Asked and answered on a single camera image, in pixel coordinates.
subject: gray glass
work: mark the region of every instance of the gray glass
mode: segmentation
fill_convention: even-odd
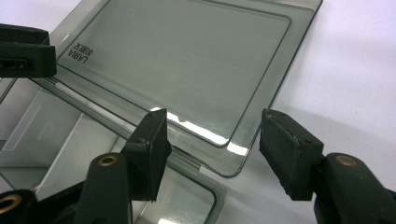
[[[12,88],[4,102],[26,105],[26,94],[35,94],[19,122],[8,125],[11,133],[2,135],[0,192],[30,189],[43,200],[83,181],[96,156],[123,148],[124,137],[29,80],[18,80],[14,87],[19,89]],[[0,105],[0,120],[9,118],[4,109]],[[223,189],[176,151],[168,166],[157,202],[133,201],[135,223],[214,223]]]
[[[235,176],[320,4],[83,1],[51,34],[58,75],[36,82],[117,133],[165,107],[175,147]]]

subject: white table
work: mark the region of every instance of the white table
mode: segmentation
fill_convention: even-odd
[[[79,0],[2,0],[0,23],[51,32]],[[324,154],[363,160],[396,190],[396,1],[327,0],[277,96],[283,111],[325,143]],[[251,150],[228,187],[218,223],[316,223],[313,203],[292,202]]]

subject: brass screw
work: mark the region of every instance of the brass screw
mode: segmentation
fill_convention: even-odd
[[[7,201],[10,201],[11,204],[9,204],[5,207],[0,207],[0,215],[6,213],[6,212],[12,210],[13,208],[15,208],[16,206],[18,206],[18,204],[20,204],[20,202],[22,201],[22,198],[18,194],[11,194],[11,195],[8,195],[8,196],[0,199],[0,203],[4,203]]]
[[[336,156],[335,159],[345,166],[356,166],[358,163],[348,156]]]
[[[115,156],[106,156],[99,160],[99,165],[110,166],[110,165],[116,163],[118,160],[119,160],[119,158],[117,158]]]

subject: clamp jaw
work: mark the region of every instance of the clamp jaw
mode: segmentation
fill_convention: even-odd
[[[55,47],[49,33],[36,28],[0,24],[0,77],[52,77]]]
[[[262,111],[260,152],[294,201],[311,201],[320,224],[396,223],[396,193],[358,158],[322,155],[323,143],[288,115]]]
[[[93,159],[84,182],[40,202],[30,190],[1,194],[0,223],[132,223],[131,201],[156,201],[171,152],[166,109],[150,112],[120,153]]]

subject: glass plate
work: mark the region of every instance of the glass plate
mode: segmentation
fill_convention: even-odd
[[[83,1],[51,34],[58,75],[36,82],[118,133],[165,107],[170,142],[231,177],[320,3]]]
[[[30,189],[41,201],[83,181],[96,156],[123,148],[122,137],[31,81],[14,87],[4,102],[28,106],[17,118],[0,106],[0,120],[19,120],[1,136],[0,190]],[[168,158],[156,203],[133,201],[134,223],[215,222],[223,188],[179,158]]]

